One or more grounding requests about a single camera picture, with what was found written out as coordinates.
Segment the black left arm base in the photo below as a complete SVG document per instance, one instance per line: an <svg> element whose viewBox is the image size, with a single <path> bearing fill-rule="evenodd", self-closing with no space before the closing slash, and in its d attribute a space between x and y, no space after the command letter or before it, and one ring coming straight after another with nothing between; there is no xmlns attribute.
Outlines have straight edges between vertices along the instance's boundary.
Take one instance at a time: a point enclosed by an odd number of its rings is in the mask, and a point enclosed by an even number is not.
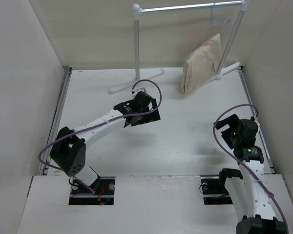
<svg viewBox="0 0 293 234"><path fill-rule="evenodd" d="M69 179L71 186L69 205L104 206L114 204L115 177L100 177L89 188L75 178Z"/></svg>

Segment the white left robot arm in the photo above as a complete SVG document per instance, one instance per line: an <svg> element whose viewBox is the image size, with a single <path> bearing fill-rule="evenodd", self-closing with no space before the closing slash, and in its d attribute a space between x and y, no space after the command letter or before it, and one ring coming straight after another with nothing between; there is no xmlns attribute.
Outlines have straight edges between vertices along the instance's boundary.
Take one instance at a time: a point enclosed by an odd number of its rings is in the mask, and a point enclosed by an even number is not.
<svg viewBox="0 0 293 234"><path fill-rule="evenodd" d="M160 115L156 99L139 91L132 100L115 105L104 116L84 127L60 129L50 157L68 177L78 180L88 194L95 194L101 179L87 163L87 149L114 131L158 120Z"/></svg>

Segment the beige trousers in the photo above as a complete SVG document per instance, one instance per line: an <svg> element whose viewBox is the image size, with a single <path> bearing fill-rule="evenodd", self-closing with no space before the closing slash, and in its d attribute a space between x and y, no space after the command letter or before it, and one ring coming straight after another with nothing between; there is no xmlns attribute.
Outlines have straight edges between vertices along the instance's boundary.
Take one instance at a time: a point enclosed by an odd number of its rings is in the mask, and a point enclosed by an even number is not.
<svg viewBox="0 0 293 234"><path fill-rule="evenodd" d="M216 34L186 58L181 79L182 93L189 94L214 76L221 57L221 37L220 34Z"/></svg>

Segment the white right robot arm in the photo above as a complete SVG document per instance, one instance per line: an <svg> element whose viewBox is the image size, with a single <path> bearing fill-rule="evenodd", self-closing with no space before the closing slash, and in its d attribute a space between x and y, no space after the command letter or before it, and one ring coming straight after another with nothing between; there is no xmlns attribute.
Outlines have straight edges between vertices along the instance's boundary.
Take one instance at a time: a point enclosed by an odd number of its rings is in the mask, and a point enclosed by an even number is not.
<svg viewBox="0 0 293 234"><path fill-rule="evenodd" d="M217 121L214 129L225 125L228 129L221 136L230 149L238 169L224 168L219 173L217 188L229 193L238 222L238 234L287 234L285 219L278 220L273 207L279 208L274 195L264 184L264 156L261 148L255 145L258 124L255 119L240 119L233 114Z"/></svg>

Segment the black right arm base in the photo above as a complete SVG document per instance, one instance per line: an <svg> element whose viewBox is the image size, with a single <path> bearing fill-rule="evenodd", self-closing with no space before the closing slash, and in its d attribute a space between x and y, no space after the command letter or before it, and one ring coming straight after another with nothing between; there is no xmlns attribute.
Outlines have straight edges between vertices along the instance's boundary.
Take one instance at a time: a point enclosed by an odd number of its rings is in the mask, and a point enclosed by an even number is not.
<svg viewBox="0 0 293 234"><path fill-rule="evenodd" d="M202 176L199 191L203 195L205 205L232 205L231 197L220 184L217 175Z"/></svg>

